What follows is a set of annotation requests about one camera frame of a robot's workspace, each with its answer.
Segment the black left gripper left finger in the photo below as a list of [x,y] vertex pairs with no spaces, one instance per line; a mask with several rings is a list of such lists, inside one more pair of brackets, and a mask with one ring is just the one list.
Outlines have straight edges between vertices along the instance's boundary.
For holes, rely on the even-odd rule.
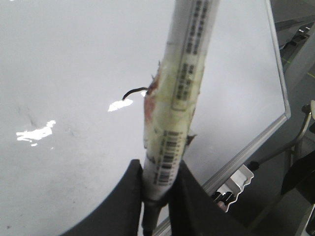
[[108,197],[63,236],[136,236],[141,213],[142,167],[130,161],[123,177]]

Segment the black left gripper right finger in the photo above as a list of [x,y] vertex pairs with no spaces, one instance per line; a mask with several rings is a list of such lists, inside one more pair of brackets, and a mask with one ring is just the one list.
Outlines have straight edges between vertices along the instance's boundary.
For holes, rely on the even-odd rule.
[[173,236],[247,236],[249,231],[214,203],[181,161],[169,194]]

